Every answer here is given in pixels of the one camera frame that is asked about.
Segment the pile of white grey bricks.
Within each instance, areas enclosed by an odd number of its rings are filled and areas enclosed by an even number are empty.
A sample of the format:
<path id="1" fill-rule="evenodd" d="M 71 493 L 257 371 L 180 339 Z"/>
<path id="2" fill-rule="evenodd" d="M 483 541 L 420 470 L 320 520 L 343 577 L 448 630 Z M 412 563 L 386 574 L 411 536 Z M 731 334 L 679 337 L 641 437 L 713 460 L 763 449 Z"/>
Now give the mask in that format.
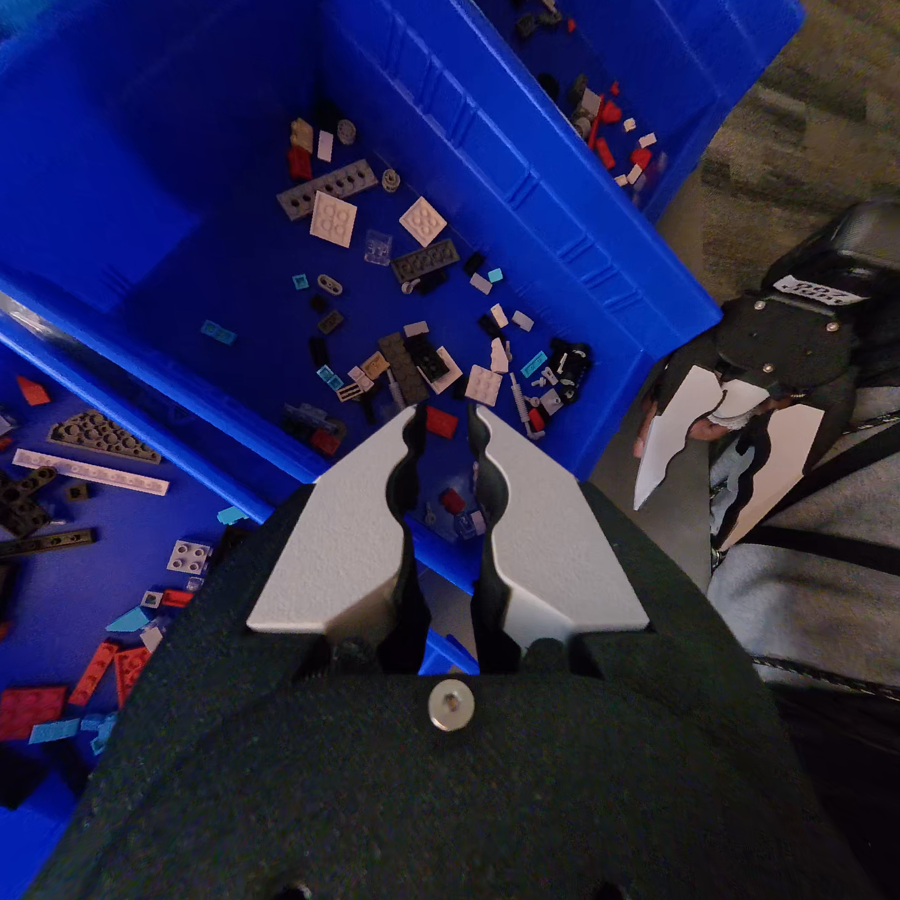
<path id="1" fill-rule="evenodd" d="M 422 247 L 399 221 L 414 207 L 411 224 L 434 229 L 439 216 L 401 188 L 389 195 L 375 186 L 372 165 L 350 162 L 334 178 L 311 179 L 285 197 L 270 198 L 272 166 L 239 179 L 197 238 L 204 257 L 196 278 L 199 298 L 184 327 L 181 355 L 210 388 L 222 420 L 219 430 L 238 444 L 231 466 L 264 494 L 264 513 L 294 490 L 296 476 L 275 457 L 301 462 L 310 480 L 374 433 L 405 407 L 427 407 L 427 429 L 443 444 L 440 457 L 461 466 L 450 450 L 466 402 L 474 365 L 490 381 L 525 382 L 548 376 L 544 366 L 563 361 L 556 392 L 565 406 L 597 358 L 597 330 L 564 329 L 535 301 L 515 297 L 483 255 L 442 227 Z M 218 390 L 229 397 L 211 399 Z"/>

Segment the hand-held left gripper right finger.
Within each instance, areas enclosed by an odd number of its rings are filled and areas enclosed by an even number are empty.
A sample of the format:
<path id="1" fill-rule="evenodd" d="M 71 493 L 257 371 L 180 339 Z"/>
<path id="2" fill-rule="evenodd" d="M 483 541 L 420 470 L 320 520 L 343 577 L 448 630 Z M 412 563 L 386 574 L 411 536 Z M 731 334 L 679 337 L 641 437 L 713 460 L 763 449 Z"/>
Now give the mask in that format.
<path id="1" fill-rule="evenodd" d="M 640 633 L 650 619 L 579 481 L 484 405 L 470 408 L 486 516 L 472 625 L 483 674 L 511 673 L 537 642 Z"/>

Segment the black trousers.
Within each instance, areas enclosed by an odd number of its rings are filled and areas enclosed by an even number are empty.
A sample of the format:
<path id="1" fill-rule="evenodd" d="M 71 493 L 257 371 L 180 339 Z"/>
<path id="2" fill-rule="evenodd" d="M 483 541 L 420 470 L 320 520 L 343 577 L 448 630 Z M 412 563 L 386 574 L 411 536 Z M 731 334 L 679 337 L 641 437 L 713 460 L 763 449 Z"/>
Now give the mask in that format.
<path id="1" fill-rule="evenodd" d="M 882 894 L 898 898 L 898 699 L 781 684 L 771 694 L 822 806 Z"/>

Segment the pile of small red white bricks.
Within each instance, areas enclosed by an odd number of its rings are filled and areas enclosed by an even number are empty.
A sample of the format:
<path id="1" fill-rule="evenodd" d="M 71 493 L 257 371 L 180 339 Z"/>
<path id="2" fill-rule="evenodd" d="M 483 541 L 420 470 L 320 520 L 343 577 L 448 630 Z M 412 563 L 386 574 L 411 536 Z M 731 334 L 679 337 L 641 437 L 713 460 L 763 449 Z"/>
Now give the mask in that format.
<path id="1" fill-rule="evenodd" d="M 579 2 L 514 1 L 509 7 L 513 49 L 600 167 L 636 202 L 658 138 L 638 121 L 588 37 Z"/>

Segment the blue plastic bin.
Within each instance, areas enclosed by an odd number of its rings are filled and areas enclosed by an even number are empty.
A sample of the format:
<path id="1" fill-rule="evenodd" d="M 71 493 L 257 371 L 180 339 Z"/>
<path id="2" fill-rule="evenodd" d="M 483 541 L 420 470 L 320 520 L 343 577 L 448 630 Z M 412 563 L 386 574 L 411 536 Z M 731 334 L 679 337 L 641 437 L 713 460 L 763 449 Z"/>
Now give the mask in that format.
<path id="1" fill-rule="evenodd" d="M 476 2 L 511 50 L 510 1 Z M 798 2 L 571 1 L 585 29 L 658 138 L 646 186 L 631 203 L 657 221 L 733 107 L 798 32 Z"/>
<path id="2" fill-rule="evenodd" d="M 232 488 L 273 508 L 299 483 L 136 376 L 120 375 L 104 360 L 71 362 L 51 346 L 51 364 L 78 368 L 90 390 L 125 389 L 114 402 L 136 422 L 126 428 L 134 449 L 141 449 L 137 428 L 149 425 L 174 450 L 152 445 L 160 457 L 152 463 L 53 443 L 49 435 L 57 426 L 82 415 L 93 418 L 98 405 L 9 346 L 2 345 L 1 355 L 2 420 L 13 423 L 2 434 L 2 472 L 11 480 L 25 480 L 34 469 L 14 465 L 16 451 L 23 450 L 168 482 L 158 497 L 90 481 L 83 473 L 67 475 L 51 464 L 56 476 L 33 494 L 48 521 L 26 541 L 49 537 L 53 548 L 6 563 L 13 572 L 2 588 L 2 690 L 65 686 L 71 693 L 100 644 L 143 646 L 139 629 L 110 632 L 107 624 L 125 615 L 135 623 L 133 610 L 147 592 L 188 591 L 195 574 L 167 568 L 176 539 L 218 552 L 227 529 L 219 512 L 239 505 L 231 500 Z"/>
<path id="3" fill-rule="evenodd" d="M 351 151 L 433 206 L 434 229 L 399 219 L 422 247 L 446 226 L 598 331 L 539 441 L 579 479 L 653 364 L 721 318 L 473 2 L 58 3 L 2 46 L 2 291 L 219 429 L 181 355 L 197 238 L 266 165 L 300 218 L 288 191 Z"/>

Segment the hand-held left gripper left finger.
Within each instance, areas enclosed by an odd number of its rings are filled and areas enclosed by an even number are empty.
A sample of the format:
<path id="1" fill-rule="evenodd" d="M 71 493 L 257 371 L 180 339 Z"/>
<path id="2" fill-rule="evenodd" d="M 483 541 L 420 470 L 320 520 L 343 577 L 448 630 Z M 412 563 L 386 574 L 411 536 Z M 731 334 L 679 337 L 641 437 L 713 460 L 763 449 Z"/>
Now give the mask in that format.
<path id="1" fill-rule="evenodd" d="M 247 618 L 262 635 L 311 635 L 375 650 L 417 674 L 431 615 L 406 514 L 419 499 L 427 410 L 407 408 L 315 482 Z"/>

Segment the person's right hand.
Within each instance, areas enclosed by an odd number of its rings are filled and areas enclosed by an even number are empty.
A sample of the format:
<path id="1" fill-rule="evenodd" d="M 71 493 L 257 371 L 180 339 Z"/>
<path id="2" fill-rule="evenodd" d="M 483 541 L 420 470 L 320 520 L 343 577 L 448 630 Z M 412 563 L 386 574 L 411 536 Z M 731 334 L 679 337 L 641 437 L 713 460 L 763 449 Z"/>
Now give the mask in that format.
<path id="1" fill-rule="evenodd" d="M 767 399 L 756 407 L 729 419 L 708 416 L 694 422 L 688 431 L 688 438 L 702 442 L 715 442 L 727 435 L 743 429 L 751 419 L 771 411 L 782 410 L 793 404 L 793 399 Z"/>

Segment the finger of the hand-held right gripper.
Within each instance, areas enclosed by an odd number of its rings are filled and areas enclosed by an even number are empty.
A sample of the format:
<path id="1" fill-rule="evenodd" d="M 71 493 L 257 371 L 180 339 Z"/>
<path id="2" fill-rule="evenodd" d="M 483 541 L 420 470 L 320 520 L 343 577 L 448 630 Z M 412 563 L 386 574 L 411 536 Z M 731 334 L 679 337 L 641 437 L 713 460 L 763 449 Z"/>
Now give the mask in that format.
<path id="1" fill-rule="evenodd" d="M 796 404 L 748 423 L 711 503 L 711 543 L 728 550 L 802 479 L 825 412 Z"/>
<path id="2" fill-rule="evenodd" d="M 685 448 L 694 423 L 714 411 L 724 392 L 717 374 L 692 366 L 651 421 L 636 474 L 633 508 L 639 510 L 664 481 L 669 463 Z"/>

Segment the grey sweatshirt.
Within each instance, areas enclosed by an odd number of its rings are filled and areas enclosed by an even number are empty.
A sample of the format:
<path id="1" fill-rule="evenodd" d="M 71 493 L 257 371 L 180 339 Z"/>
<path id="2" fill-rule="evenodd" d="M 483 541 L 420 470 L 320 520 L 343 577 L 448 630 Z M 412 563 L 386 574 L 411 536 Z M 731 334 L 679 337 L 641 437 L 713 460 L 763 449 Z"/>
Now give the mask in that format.
<path id="1" fill-rule="evenodd" d="M 898 694 L 899 388 L 858 388 L 847 433 L 730 549 L 708 597 L 768 681 Z"/>

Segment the pile of red black cyan bricks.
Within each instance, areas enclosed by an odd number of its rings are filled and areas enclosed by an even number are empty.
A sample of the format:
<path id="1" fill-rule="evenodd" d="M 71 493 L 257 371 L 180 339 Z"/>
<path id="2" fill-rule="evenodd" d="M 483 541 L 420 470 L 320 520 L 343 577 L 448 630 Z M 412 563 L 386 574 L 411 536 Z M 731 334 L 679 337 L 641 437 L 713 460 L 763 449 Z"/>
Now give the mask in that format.
<path id="1" fill-rule="evenodd" d="M 113 419 L 107 413 L 99 411 L 99 409 L 92 409 L 91 412 L 95 414 L 95 416 L 91 419 L 88 419 L 86 415 L 82 415 L 77 418 L 67 420 L 61 426 L 57 426 L 57 429 L 51 432 L 51 434 L 49 435 L 49 439 L 56 444 L 81 445 L 96 453 L 103 453 L 106 455 L 129 456 L 129 454 L 133 454 L 134 456 L 139 456 L 141 458 L 147 459 L 152 463 L 157 463 L 160 460 L 160 457 L 157 455 L 155 450 L 151 448 L 152 444 L 148 444 L 139 437 L 138 439 L 141 441 L 141 449 L 134 449 L 132 435 L 130 435 L 126 431 L 127 427 L 122 426 L 118 422 L 118 420 Z M 8 431 L 12 426 L 12 422 L 2 420 L 2 434 L 6 433 L 6 431 Z M 25 454 L 26 452 L 37 454 L 31 451 L 19 450 L 16 451 L 15 455 L 17 453 Z M 61 466 L 62 471 L 67 475 L 83 473 L 87 476 L 88 480 L 100 482 L 102 484 L 129 487 L 131 489 L 143 491 L 158 497 L 164 496 L 169 486 L 168 482 L 165 480 L 144 480 L 135 476 L 127 475 L 125 472 L 121 472 L 118 470 L 83 467 L 82 465 L 70 461 L 69 459 L 60 457 L 56 458 L 58 458 L 58 461 L 56 463 L 47 463 L 47 466 L 51 467 L 51 464 L 57 464 Z M 34 465 L 34 469 L 40 467 L 41 463 Z M 48 521 L 48 518 L 44 514 L 41 507 L 39 507 L 35 503 L 33 495 L 31 498 L 34 505 L 38 508 L 39 513 L 41 513 L 46 518 L 46 521 L 44 523 L 45 525 Z M 39 540 L 39 543 L 37 544 L 32 544 L 30 542 L 27 543 L 31 548 L 43 546 L 43 549 L 38 553 L 25 553 L 22 555 L 39 554 L 53 548 L 49 537 L 41 538 Z M 136 648 L 148 651 L 153 651 L 154 649 L 156 649 L 161 644 L 162 640 L 166 636 L 166 633 L 170 630 L 171 626 L 174 624 L 180 614 L 186 611 L 186 596 L 198 591 L 199 587 L 202 585 L 203 578 L 201 576 L 201 572 L 208 571 L 209 569 L 209 565 L 211 562 L 211 550 L 212 548 L 210 546 L 189 543 L 185 538 L 176 539 L 174 548 L 171 552 L 171 556 L 169 557 L 167 562 L 167 568 L 170 570 L 176 570 L 180 573 L 187 573 L 188 571 L 190 571 L 195 574 L 195 577 L 192 578 L 192 582 L 188 585 L 188 591 L 167 590 L 162 594 L 147 592 L 144 596 L 144 599 L 139 603 L 138 607 L 133 610 L 133 614 L 137 617 L 137 621 L 135 623 L 130 623 L 128 616 L 125 615 L 119 619 L 114 620 L 112 623 L 107 624 L 107 629 L 110 632 L 129 632 L 139 629 L 143 646 L 134 645 L 130 648 L 123 649 L 118 644 L 103 643 L 100 644 L 96 652 L 100 649 L 101 645 L 106 645 L 106 650 L 108 653 L 112 653 L 114 648 L 117 648 L 121 651 L 131 651 Z M 6 563 L 10 559 L 17 556 L 20 555 L 12 556 L 2 561 L 2 588 L 5 586 L 9 574 L 13 572 L 13 567 L 7 565 Z M 85 669 L 83 676 L 85 675 L 86 670 L 91 667 L 95 656 L 91 659 L 91 662 Z M 66 700 L 64 701 L 60 712 L 51 717 L 52 721 L 69 722 L 75 720 L 76 718 L 83 718 L 85 715 L 93 715 L 96 718 L 104 719 L 108 714 L 117 713 L 119 709 L 116 676 L 117 671 L 115 668 L 115 664 L 113 662 L 110 662 L 104 670 L 101 680 L 98 682 L 97 687 L 93 690 L 93 693 L 90 695 L 90 697 L 85 702 L 76 704 L 73 704 L 71 702 L 70 697 L 77 691 L 78 684 L 81 680 L 76 684 L 75 689 L 71 693 L 67 692 L 67 688 L 65 686 L 36 686 L 33 688 L 11 689 L 65 689 Z"/>

